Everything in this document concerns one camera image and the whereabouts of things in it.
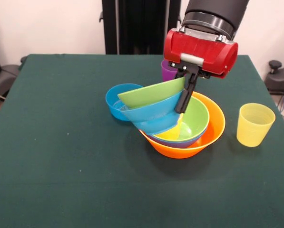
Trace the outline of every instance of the plastic cup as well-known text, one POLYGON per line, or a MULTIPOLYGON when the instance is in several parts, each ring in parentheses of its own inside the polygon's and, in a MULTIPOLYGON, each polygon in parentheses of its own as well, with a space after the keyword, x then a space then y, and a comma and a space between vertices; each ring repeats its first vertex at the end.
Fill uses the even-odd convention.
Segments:
POLYGON ((162 79, 163 82, 169 81, 175 78, 177 69, 171 67, 168 65, 167 60, 163 60, 161 62, 161 68, 162 68, 162 79))
POLYGON ((257 103, 243 105, 238 118, 238 141, 248 147, 260 145, 274 121, 274 112, 265 105, 257 103))

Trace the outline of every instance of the bowl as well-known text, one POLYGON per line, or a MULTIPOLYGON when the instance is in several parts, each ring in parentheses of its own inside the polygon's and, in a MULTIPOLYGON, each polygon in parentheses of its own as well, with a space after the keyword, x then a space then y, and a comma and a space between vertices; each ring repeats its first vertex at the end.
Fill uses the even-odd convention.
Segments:
POLYGON ((174 147, 174 148, 187 148, 190 147, 192 144, 194 144, 205 132, 207 129, 205 129, 203 132, 201 132, 198 136, 195 138, 185 141, 185 142, 169 142, 169 141, 163 141, 158 140, 157 138, 153 137, 152 135, 148 135, 150 139, 153 141, 156 141, 157 143, 160 143, 165 146, 174 147))
POLYGON ((143 88, 120 93, 118 97, 129 108, 141 108, 167 99, 184 88, 185 77, 161 82, 143 88))
POLYGON ((138 88, 141 88, 141 87, 142 87, 141 85, 127 83, 127 84, 116 85, 116 86, 114 86, 114 87, 112 87, 111 89, 108 90, 108 92, 106 93, 106 103, 109 107, 111 114, 115 118, 122 120, 122 121, 129 121, 120 112, 120 109, 125 104, 119 99, 118 94, 130 91, 130 90, 133 90, 133 89, 138 89, 138 88))
POLYGON ((180 114, 176 113, 176 104, 181 92, 154 104, 141 108, 121 108, 121 113, 129 119, 135 127, 146 134, 159 134, 176 126, 180 114))
POLYGON ((174 139, 166 135, 151 135, 150 138, 166 146, 186 148, 192 145, 205 132, 209 123, 209 112, 204 103, 191 97, 183 115, 179 136, 174 139))
POLYGON ((157 136, 166 139, 166 140, 174 140, 177 139, 180 135, 180 129, 181 129, 181 123, 182 123, 183 113, 180 114, 180 117, 177 121, 177 124, 175 127, 171 128, 168 131, 162 132, 160 134, 157 134, 157 136))
POLYGON ((177 73, 177 68, 173 68, 168 65, 168 60, 163 60, 161 62, 161 69, 162 69, 162 79, 163 82, 173 80, 177 73))
POLYGON ((205 147, 213 144, 220 138, 225 129, 225 117, 221 108, 210 98, 194 92, 193 97, 198 98, 208 108, 209 111, 209 123, 205 133, 190 147, 188 148, 173 148, 162 145, 154 140, 150 139, 144 132, 140 131, 143 136, 151 143, 151 145, 164 156, 170 158, 189 158, 196 155, 205 147))

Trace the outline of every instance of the black robot cylinder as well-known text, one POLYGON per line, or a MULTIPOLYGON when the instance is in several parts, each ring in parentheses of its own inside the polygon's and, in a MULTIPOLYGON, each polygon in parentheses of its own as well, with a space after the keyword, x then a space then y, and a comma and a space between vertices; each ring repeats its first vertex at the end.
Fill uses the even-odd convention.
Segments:
POLYGON ((219 17, 238 30, 249 0, 190 0, 185 15, 203 12, 219 17))

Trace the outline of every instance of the bowl rim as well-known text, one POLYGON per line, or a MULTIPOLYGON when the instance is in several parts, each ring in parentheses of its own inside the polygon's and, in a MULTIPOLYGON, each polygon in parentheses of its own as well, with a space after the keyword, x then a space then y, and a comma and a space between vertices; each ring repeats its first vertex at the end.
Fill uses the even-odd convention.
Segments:
POLYGON ((182 140, 177 140, 177 139, 175 139, 175 140, 166 140, 166 139, 163 139, 163 138, 158 137, 158 136, 156 136, 156 135, 152 135, 152 137, 154 137, 154 138, 156 138, 156 139, 158 139, 158 140, 161 140, 161 141, 165 141, 165 142, 167 142, 167 143, 168 143, 168 142, 172 142, 172 143, 176 143, 176 142, 177 142, 177 143, 185 143, 185 142, 188 142, 188 141, 190 141, 190 140, 193 140, 194 138, 198 137, 200 134, 205 133, 205 130, 206 130, 207 127, 208 127, 209 119, 210 119, 208 108, 207 108, 207 106, 206 106, 202 101, 200 101, 198 98, 191 96, 191 99, 197 100, 197 101, 205 108, 205 110, 206 110, 206 113, 207 113, 207 122, 206 122, 204 128, 202 128, 202 130, 200 130, 198 133, 194 134, 193 136, 191 136, 191 137, 189 137, 189 138, 186 138, 186 139, 182 139, 182 140))
MULTIPOLYGON (((142 87, 142 88, 137 88, 137 89, 135 89, 134 91, 136 92, 136 91, 140 91, 140 90, 142 90, 142 89, 147 89, 147 88, 149 89, 149 88, 161 86, 161 85, 163 85, 163 84, 175 83, 176 81, 180 81, 180 79, 181 79, 181 80, 185 80, 185 77, 180 77, 180 78, 177 78, 177 79, 174 79, 174 80, 169 80, 169 81, 165 81, 165 82, 160 82, 160 83, 156 83, 156 84, 144 86, 144 87, 142 87)), ((118 97, 119 97, 119 96, 127 95, 129 92, 132 92, 132 90, 127 91, 127 92, 120 93, 120 94, 118 94, 118 97)))
POLYGON ((120 109, 120 112, 122 113, 128 113, 128 112, 134 112, 134 111, 139 111, 141 109, 145 109, 145 108, 149 108, 149 107, 152 107, 152 106, 155 106, 155 105, 158 105, 160 103, 165 103, 167 102, 168 100, 171 100, 171 99, 174 99, 175 97, 177 96, 181 96, 181 93, 183 92, 183 90, 181 90, 180 92, 176 93, 175 95, 172 95, 164 100, 161 100, 161 101, 158 101, 158 102, 155 102, 153 104, 150 104, 150 105, 146 105, 146 106, 143 106, 143 107, 139 107, 139 108, 133 108, 133 109, 128 109, 128 110, 121 110, 120 109))
POLYGON ((188 143, 188 142, 191 142, 191 141, 193 141, 193 140, 195 140, 196 138, 197 139, 199 139, 205 132, 206 132, 206 130, 207 130, 207 127, 206 127, 206 129, 204 130, 204 131, 202 131, 198 136, 196 136, 195 138, 193 138, 193 139, 190 139, 190 140, 188 140, 188 141, 184 141, 184 142, 173 142, 173 141, 164 141, 165 143, 174 143, 174 144, 182 144, 182 143, 188 143))
POLYGON ((119 110, 119 109, 113 107, 113 106, 110 104, 110 102, 108 101, 108 99, 107 99, 108 93, 111 92, 111 90, 113 90, 113 89, 115 89, 115 88, 117 88, 117 87, 119 87, 119 86, 125 86, 125 85, 127 85, 127 86, 131 86, 131 85, 132 85, 132 86, 140 86, 140 88, 143 87, 142 85, 134 84, 134 83, 122 83, 122 84, 118 84, 118 85, 115 85, 115 86, 111 87, 111 88, 106 92, 106 95, 105 95, 106 103, 108 104, 108 106, 109 106, 110 108, 119 110))
POLYGON ((203 98, 208 99, 208 100, 210 100, 211 102, 213 102, 214 105, 217 106, 218 111, 222 114, 222 117, 223 117, 223 128, 222 128, 221 132, 219 133, 219 135, 218 135, 215 139, 213 139, 212 141, 210 141, 209 143, 207 143, 207 144, 205 144, 205 145, 198 146, 198 147, 193 147, 193 148, 175 148, 175 147, 165 146, 165 145, 160 144, 160 143, 158 143, 158 142, 156 142, 156 141, 153 141, 153 140, 150 139, 144 132, 142 132, 141 130, 139 130, 139 131, 142 133, 142 135, 144 135, 144 136, 147 138, 147 140, 151 141, 152 143, 154 143, 154 144, 156 144, 156 145, 161 146, 162 148, 168 149, 168 150, 176 150, 176 151, 184 151, 184 152, 187 151, 187 152, 188 152, 188 151, 194 151, 194 150, 203 149, 203 148, 209 146, 210 144, 213 144, 215 141, 217 141, 217 140, 221 137, 222 133, 223 133, 224 130, 225 130, 225 116, 224 116, 224 113, 223 113, 222 109, 220 108, 220 106, 219 106, 215 101, 213 101, 212 99, 210 99, 209 97, 207 97, 207 96, 205 96, 205 95, 203 95, 203 94, 201 94, 201 93, 198 93, 198 92, 194 92, 194 93, 196 93, 196 94, 202 96, 203 98))

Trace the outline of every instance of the yellow bowl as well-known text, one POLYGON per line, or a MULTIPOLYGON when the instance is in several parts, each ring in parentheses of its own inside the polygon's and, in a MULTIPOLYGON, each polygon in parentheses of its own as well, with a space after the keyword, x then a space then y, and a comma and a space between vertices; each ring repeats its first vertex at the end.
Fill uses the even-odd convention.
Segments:
POLYGON ((180 115, 177 125, 169 129, 168 131, 162 132, 160 134, 155 134, 156 137, 163 138, 165 140, 176 140, 180 135, 181 123, 182 123, 183 113, 180 115))

